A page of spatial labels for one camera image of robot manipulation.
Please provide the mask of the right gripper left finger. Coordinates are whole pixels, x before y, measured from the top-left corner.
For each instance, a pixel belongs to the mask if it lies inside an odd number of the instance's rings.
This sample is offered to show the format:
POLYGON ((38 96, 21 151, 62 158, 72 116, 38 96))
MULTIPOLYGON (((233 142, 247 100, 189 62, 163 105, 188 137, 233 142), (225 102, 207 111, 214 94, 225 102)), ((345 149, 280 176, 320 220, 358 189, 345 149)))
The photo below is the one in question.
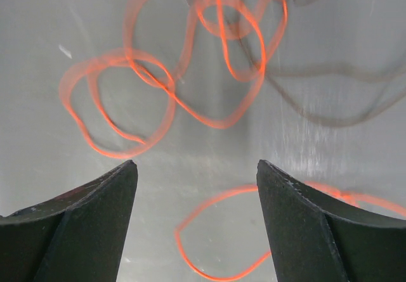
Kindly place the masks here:
POLYGON ((128 160, 1 217, 1 281, 116 281, 137 181, 128 160))

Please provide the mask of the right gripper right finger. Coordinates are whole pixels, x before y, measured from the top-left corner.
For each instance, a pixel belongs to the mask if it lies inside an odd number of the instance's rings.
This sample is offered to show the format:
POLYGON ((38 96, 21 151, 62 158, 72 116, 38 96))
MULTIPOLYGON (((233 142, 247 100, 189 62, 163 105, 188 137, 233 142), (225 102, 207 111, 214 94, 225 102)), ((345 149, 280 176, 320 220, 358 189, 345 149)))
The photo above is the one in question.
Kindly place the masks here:
POLYGON ((278 281, 405 281, 405 220, 342 202, 266 160, 256 180, 278 281))

